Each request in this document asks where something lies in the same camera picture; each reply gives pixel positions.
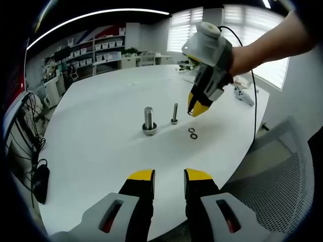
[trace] bolt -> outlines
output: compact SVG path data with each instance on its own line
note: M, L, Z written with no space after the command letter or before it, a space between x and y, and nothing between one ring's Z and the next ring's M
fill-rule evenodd
M144 110L145 123L142 125L142 130L145 135L154 135L157 125L153 122L152 108L146 107Z
M178 107L178 103L175 103L174 105L174 112L173 112L173 118L171 119L171 123L172 124L177 124L177 119L176 119L176 116L177 116L177 107Z
M153 126L152 107L146 107L145 110L145 125L148 130Z

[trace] gray gripper housing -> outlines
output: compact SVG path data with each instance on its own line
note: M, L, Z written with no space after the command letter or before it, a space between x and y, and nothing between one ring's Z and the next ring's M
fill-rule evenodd
M279 232L270 232L262 227L256 218L256 214L230 193L222 193L201 197L208 218L211 223L213 238L215 242L259 242L259 241L283 241L285 235ZM240 229L234 233L229 231L217 201L225 201L234 213Z
M109 193L83 213L82 221L69 232L58 232L50 236L51 241L59 242L125 242L130 218L139 197ZM109 233L100 228L114 209L121 207L113 220Z

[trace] ceiling light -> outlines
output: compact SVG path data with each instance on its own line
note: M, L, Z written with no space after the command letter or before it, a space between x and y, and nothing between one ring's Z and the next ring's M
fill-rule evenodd
M155 13L155 14L164 14L164 15L169 15L170 13L167 13L167 12L163 12L163 11L157 11L157 10L150 10L150 9L108 9L108 10L102 10L102 11L97 11L97 12L93 12L93 13L89 13L89 14L84 14L84 15L81 15L79 17L76 17L76 18L73 18L73 19L70 19L66 22L63 22L61 24L58 24L56 27L48 30L46 33L42 34L41 36L39 36L34 42L32 42L28 47L27 47L27 50L29 50L35 43L37 43L39 40L41 40L43 37L45 37L46 35L52 33L54 30L57 30L58 28L68 24L68 23L71 23L75 20L78 20L78 19L82 19L82 18L85 18L85 17L89 17L89 16L92 16L92 15L96 15L96 14L105 14L105 13L111 13L111 12L123 12L123 11L138 11L138 12L149 12L149 13Z
M268 0L262 0L262 2L266 8L271 9L271 5L269 4Z

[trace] human hand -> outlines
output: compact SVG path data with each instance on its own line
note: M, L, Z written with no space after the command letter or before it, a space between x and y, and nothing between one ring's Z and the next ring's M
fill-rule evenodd
M232 77L249 72L257 67L255 55L249 46L233 47L232 56L232 66L229 69Z

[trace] white desk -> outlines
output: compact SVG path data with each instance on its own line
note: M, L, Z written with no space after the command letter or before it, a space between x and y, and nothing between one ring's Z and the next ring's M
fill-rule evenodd
M110 192L118 192L127 177L153 168L153 239L186 220L184 172L204 170L219 188L228 181L253 139L254 107L235 98L233 87L199 117L187 114L192 84L183 81L175 65L118 70L73 83L57 106L45 133L39 158L50 169L47 202L40 204L49 234L76 226L85 210ZM269 94L258 96L257 129ZM253 90L247 91L253 96ZM178 124L172 125L174 103ZM143 134L144 108L153 107L157 133ZM188 128L198 139L190 138Z

